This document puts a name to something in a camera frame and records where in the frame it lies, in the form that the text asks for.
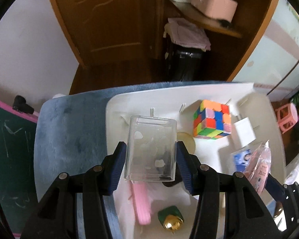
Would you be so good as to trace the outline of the green chalkboard pink frame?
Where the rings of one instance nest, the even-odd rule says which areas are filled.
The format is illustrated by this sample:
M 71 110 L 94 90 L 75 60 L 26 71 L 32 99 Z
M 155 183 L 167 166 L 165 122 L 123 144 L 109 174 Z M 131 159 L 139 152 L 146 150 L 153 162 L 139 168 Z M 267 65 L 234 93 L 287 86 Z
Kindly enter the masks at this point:
M 38 198 L 34 181 L 37 119 L 0 101 L 0 204 L 15 234 L 21 234 Z

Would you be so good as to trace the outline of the blue photo card box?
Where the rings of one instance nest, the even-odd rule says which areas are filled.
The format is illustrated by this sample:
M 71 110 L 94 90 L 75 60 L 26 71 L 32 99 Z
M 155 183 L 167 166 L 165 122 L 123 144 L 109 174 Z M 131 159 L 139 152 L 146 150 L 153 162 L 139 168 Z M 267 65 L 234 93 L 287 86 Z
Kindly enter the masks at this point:
M 251 150 L 249 148 L 242 149 L 232 154 L 233 171 L 244 172 L 251 158 Z

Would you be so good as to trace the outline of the blue fuzzy table cover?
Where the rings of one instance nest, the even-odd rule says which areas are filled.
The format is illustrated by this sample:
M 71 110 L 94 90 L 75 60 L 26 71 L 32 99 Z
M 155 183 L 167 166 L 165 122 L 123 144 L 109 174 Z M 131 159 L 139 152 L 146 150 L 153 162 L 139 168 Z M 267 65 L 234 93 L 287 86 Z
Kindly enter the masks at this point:
M 46 101 L 34 143 L 36 194 L 42 199 L 58 174 L 85 173 L 107 154 L 105 114 L 108 101 L 121 93 L 202 85 L 203 81 L 163 82 L 113 87 Z

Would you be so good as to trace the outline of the green gold bell ornament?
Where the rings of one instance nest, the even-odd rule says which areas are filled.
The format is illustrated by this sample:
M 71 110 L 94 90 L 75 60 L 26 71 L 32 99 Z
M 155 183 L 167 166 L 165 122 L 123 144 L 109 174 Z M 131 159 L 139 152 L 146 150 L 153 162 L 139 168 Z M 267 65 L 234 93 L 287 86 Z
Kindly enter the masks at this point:
M 169 206 L 160 210 L 158 220 L 165 230 L 171 232 L 179 230 L 184 224 L 182 213 L 176 206 Z

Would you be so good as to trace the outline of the pink hair roller clip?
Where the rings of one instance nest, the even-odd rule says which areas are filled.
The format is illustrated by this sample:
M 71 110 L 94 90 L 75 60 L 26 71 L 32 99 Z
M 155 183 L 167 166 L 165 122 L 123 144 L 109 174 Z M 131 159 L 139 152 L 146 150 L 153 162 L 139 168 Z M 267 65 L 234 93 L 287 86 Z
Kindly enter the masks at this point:
M 134 211 L 139 225 L 151 223 L 151 208 L 147 185 L 143 182 L 132 183 Z

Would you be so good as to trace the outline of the brown wooden door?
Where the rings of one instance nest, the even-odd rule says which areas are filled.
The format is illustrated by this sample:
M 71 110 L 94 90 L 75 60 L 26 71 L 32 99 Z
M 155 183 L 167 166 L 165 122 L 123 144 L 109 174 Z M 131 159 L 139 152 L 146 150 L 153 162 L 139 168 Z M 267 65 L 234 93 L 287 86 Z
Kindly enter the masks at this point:
M 85 68 L 158 58 L 164 0 L 50 0 L 78 63 Z

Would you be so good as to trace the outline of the wooden corner shelf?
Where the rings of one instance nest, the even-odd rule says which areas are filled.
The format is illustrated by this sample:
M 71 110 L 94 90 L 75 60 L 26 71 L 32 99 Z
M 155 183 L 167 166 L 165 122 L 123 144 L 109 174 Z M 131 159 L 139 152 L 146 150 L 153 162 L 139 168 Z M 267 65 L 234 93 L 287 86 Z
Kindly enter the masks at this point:
M 168 1 L 169 3 L 171 3 L 172 7 L 181 15 L 182 18 L 200 28 L 231 37 L 242 37 L 242 33 L 230 27 L 223 27 L 218 20 L 206 17 L 190 3 L 175 2 L 173 0 Z

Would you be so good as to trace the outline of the white charger cube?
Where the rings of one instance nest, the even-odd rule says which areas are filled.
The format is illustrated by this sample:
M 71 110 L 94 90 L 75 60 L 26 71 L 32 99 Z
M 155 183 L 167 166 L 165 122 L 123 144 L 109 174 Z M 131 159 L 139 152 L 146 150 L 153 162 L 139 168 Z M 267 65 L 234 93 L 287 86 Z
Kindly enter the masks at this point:
M 256 140 L 256 135 L 248 117 L 232 125 L 231 137 L 236 149 L 241 149 Z

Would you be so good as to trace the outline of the pink round packet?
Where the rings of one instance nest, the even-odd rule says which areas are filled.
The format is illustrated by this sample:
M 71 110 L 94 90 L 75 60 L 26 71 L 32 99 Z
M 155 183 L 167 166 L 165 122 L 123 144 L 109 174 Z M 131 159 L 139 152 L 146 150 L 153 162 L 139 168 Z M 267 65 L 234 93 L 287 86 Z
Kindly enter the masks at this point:
M 252 154 L 245 168 L 244 175 L 260 195 L 265 189 L 266 181 L 270 173 L 272 153 L 269 141 L 263 142 Z

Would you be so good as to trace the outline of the yellow round lid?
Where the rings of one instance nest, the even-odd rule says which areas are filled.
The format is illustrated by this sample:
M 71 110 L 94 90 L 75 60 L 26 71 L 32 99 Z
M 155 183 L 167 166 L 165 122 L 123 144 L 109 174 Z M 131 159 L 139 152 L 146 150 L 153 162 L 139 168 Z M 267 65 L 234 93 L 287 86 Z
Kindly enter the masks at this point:
M 177 141 L 182 141 L 190 154 L 195 154 L 196 142 L 194 138 L 186 132 L 177 132 Z

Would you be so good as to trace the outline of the pink folded cloth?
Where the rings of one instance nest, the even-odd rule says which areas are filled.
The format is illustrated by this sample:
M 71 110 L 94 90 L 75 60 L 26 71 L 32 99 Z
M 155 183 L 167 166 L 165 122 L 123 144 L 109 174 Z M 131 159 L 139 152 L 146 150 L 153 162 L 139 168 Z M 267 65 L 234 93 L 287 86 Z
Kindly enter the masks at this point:
M 163 37 L 170 37 L 171 42 L 185 48 L 195 48 L 210 51 L 211 43 L 204 29 L 184 18 L 168 18 L 164 26 Z

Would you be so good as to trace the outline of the white plastic bin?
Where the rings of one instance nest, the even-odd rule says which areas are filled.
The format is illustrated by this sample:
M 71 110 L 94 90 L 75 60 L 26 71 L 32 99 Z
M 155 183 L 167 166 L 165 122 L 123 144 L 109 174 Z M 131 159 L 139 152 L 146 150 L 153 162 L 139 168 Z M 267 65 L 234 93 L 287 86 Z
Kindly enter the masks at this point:
M 274 110 L 251 83 L 124 93 L 107 151 L 127 144 L 114 203 L 124 238 L 281 238 L 266 205 L 285 179 Z

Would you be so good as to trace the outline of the colourful puzzle cube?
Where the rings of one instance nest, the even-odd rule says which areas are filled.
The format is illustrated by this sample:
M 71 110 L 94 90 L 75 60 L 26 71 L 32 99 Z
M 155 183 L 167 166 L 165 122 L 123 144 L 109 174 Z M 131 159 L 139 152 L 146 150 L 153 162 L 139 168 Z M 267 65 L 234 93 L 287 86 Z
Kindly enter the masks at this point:
M 212 140 L 229 136 L 231 120 L 229 105 L 204 99 L 193 114 L 193 136 Z

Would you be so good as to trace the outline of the pink plastic stool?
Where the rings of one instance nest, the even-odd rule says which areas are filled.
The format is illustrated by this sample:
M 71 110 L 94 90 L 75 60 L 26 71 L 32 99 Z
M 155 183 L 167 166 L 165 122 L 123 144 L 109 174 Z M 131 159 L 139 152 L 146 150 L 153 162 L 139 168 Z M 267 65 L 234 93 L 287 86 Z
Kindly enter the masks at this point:
M 287 103 L 275 110 L 278 126 L 285 134 L 299 121 L 297 108 L 293 103 Z

